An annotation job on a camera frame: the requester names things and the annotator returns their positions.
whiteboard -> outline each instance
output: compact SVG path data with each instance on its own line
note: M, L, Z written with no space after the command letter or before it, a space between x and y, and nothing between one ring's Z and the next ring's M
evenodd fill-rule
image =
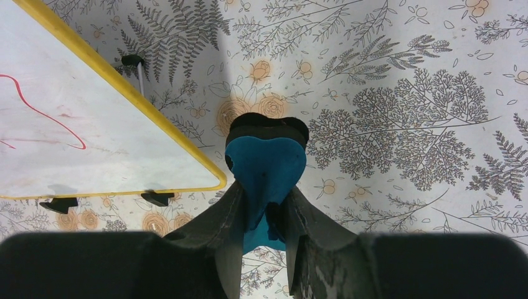
M0 196L225 186L225 175L42 1L0 1Z

floral wallpaper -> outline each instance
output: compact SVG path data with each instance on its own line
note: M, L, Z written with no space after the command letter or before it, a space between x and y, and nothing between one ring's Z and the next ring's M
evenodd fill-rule
M298 186L349 230L503 234L528 252L525 1L44 2L107 61L142 56L146 97L226 173L234 118L295 116L311 132ZM0 235L164 235L222 194L81 198L67 215L4 200ZM286 298L285 268L284 252L247 254L242 298Z

yellow whiteboard frame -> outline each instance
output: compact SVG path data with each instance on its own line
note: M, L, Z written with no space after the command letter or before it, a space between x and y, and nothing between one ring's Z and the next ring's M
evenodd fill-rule
M69 28L55 13L49 9L41 0L12 0L28 15L37 21L42 27L48 30L63 45L70 49L77 57L92 68L101 78L106 80L113 88L122 94L130 103L139 109L146 117L155 123L160 129L169 135L176 143L184 148L200 164L207 168L220 184L215 187L191 188L191 189L168 189L155 190L156 192L194 192L194 191L215 191L227 185L227 178L224 172L216 166L204 153L200 151L183 133L181 133L158 109L148 102L128 81L125 80L107 61L103 59L93 48L91 48L73 29ZM91 196L115 196L133 195L144 193L141 191L130 192L110 192L94 194L66 194L58 195L56 198L65 197L91 197ZM38 199L50 196L29 196L29 197L5 197L4 199Z

red marker line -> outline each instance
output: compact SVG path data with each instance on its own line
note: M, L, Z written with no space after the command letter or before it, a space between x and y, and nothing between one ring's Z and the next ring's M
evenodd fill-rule
M70 130L70 128L68 128L67 126L63 125L60 121L56 120L55 118L52 118L51 116L43 113L43 112L40 112L38 111L37 109L35 109L33 106L31 106L27 101L26 99L24 98L23 94L22 94L22 90L20 88L20 84L18 83L18 81L13 78L12 76L9 76L9 75L3 75L3 74L0 74L0 77L4 77L4 78L9 78L11 79L14 83L15 83L15 86L16 86L16 89L17 89L17 92L18 92L18 96L20 97L20 99L22 100L22 102L24 102L24 104L26 104L26 106L28 106L31 110L37 112L38 114L42 115L42 116L45 116L47 118L49 118L50 120L58 123L60 126L62 126L63 128L65 128L66 130L68 130L68 132L70 132L73 136L75 136L77 138L77 140L79 140L79 142L81 142L82 144L82 147L79 147L79 146L74 146L74 145L69 145L73 148L78 148L80 150L85 150L86 149L86 144L84 143L84 141L82 141L81 138L79 138L79 136L77 136L77 134L75 134L72 130ZM9 147L11 148L14 148L13 146L3 142L3 141L0 141L1 143L4 143L5 145L8 145Z

whiteboard stand leg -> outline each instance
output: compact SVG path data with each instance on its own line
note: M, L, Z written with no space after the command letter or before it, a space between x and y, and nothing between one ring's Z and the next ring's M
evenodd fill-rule
M145 87L143 85L143 65L142 63L138 63L138 77L139 77L139 90L141 92L141 95L145 97Z
M139 91L141 92L142 96L145 96L145 87L144 87L144 82L143 82L143 72L144 72L143 66L145 65L145 60L143 60L143 58L141 58L139 55L136 55L136 54L126 55L121 58L121 61L114 62L110 65L114 69L122 65L124 66L134 65L136 68L138 68Z
M147 190L146 193L141 193L141 197L158 207L167 207L169 198L174 197L174 193L156 193L152 190Z
M77 207L79 205L76 197L53 198L50 202L40 202L39 204L44 209L59 214L68 214L71 207Z

